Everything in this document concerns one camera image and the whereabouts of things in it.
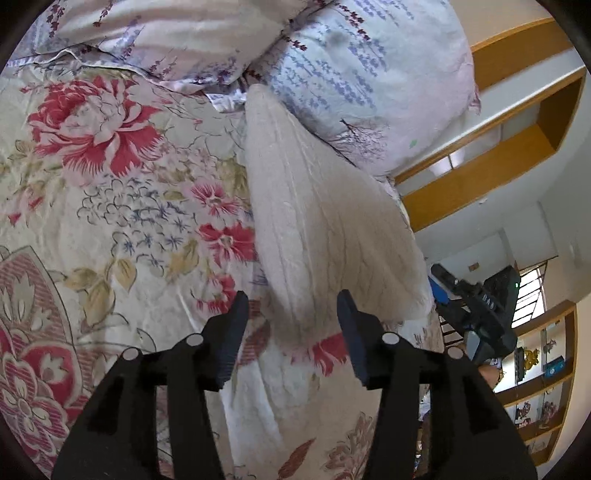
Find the person's right hand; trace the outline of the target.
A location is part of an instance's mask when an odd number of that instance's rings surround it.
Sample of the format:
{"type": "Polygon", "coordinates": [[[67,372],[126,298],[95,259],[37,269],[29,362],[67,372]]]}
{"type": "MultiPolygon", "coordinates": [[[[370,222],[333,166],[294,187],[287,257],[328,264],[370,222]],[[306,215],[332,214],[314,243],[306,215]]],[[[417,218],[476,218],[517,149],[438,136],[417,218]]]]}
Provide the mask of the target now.
{"type": "Polygon", "coordinates": [[[494,389],[501,380],[502,371],[496,366],[483,364],[478,367],[478,371],[491,389],[494,389]]]}

